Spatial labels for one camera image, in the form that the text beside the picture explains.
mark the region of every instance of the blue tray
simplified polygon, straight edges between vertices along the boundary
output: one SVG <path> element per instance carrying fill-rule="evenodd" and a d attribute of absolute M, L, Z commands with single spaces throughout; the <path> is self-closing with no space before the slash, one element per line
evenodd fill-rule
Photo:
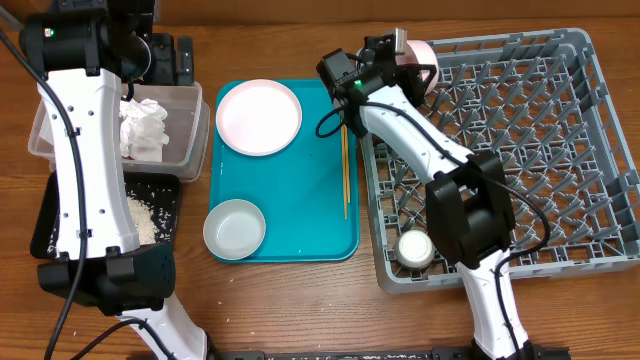
<path fill-rule="evenodd" d="M 351 204 L 344 219 L 340 134 L 315 136 L 318 121 L 333 109 L 320 80 L 282 80 L 302 106 L 302 126 L 280 152 L 263 157 L 242 155 L 225 146 L 216 128 L 209 209 L 230 199 L 254 203 L 267 223 L 265 239 L 248 258 L 231 263 L 340 261 L 351 257 L 360 242 L 356 139 L 349 136 Z M 222 98 L 243 81 L 225 85 Z M 338 117 L 326 128 L 338 124 Z"/>

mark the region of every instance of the crumpled tissue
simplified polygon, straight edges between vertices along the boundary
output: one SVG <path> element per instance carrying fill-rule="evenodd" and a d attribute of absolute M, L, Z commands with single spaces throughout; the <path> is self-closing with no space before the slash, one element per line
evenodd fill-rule
<path fill-rule="evenodd" d="M 162 161 L 162 146 L 169 143 L 164 133 L 167 111 L 157 101 L 120 101 L 120 152 L 140 161 Z"/>

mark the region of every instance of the wooden table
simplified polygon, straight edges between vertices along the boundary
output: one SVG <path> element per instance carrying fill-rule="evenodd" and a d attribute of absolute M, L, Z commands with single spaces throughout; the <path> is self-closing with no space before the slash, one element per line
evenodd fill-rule
<path fill-rule="evenodd" d="M 631 151 L 640 159 L 640 27 L 637 18 L 438 21 L 400 24 L 411 38 L 443 39 L 581 27 L 589 32 Z M 357 49 L 365 35 L 397 24 L 164 28 L 191 35 L 196 79 L 214 106 L 218 90 L 237 79 L 309 78 L 320 57 Z M 26 149 L 39 96 L 34 81 L 0 49 L 0 357 L 39 358 L 63 300 L 40 290 L 39 261 L 29 242 L 48 164 Z M 211 154 L 205 160 L 210 164 Z M 387 295 L 376 283 L 367 206 L 362 196 L 361 244 L 339 264 L 225 265 L 202 240 L 208 212 L 209 166 L 184 186 L 175 257 L 176 292 L 193 321 L 221 350 L 417 350 L 467 345 L 473 324 L 463 289 Z M 364 179 L 362 168 L 360 179 Z M 360 191 L 365 192 L 364 181 Z M 574 359 L 638 359 L 640 267 L 624 273 L 517 281 L 520 316 L 531 339 L 569 346 Z M 74 306 L 58 346 L 69 358 L 115 323 L 95 308 Z M 97 359 L 148 354 L 130 329 L 90 354 Z"/>

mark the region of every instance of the gray dish rack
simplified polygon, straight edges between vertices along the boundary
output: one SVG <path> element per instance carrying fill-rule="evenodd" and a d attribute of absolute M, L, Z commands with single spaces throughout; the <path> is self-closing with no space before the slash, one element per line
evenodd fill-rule
<path fill-rule="evenodd" d="M 511 276 L 622 271 L 640 263 L 640 179 L 593 44 L 580 29 L 428 42 L 440 66 L 424 115 L 473 151 L 493 150 L 507 183 L 549 217 L 549 246 L 511 263 Z M 461 287 L 439 254 L 426 269 L 403 268 L 393 246 L 426 231 L 424 186 L 380 139 L 362 151 L 376 273 L 388 293 Z M 541 224 L 513 200 L 512 248 L 540 241 Z"/>

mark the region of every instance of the plastic bin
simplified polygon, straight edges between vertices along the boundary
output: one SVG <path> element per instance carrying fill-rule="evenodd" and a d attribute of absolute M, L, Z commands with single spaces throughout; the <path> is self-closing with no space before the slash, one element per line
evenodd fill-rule
<path fill-rule="evenodd" d="M 621 271 L 640 263 L 640 178 L 589 36 L 580 29 L 429 42 L 440 65 L 426 116 L 473 151 L 496 152 L 507 184 L 551 223 L 549 245 L 512 262 L 511 277 Z M 393 250 L 426 231 L 424 186 L 380 139 L 363 138 L 376 275 L 388 293 L 461 287 L 442 256 L 409 270 Z M 513 200 L 512 248 L 540 241 L 539 219 Z"/>
<path fill-rule="evenodd" d="M 123 171 L 172 174 L 183 182 L 200 177 L 209 143 L 209 106 L 202 100 L 202 87 L 135 85 L 134 99 L 158 101 L 168 113 L 164 120 L 169 143 L 162 148 L 162 162 L 122 160 Z M 55 170 L 53 145 L 40 137 L 43 126 L 49 126 L 44 104 L 40 102 L 29 137 L 29 152 L 48 159 Z"/>

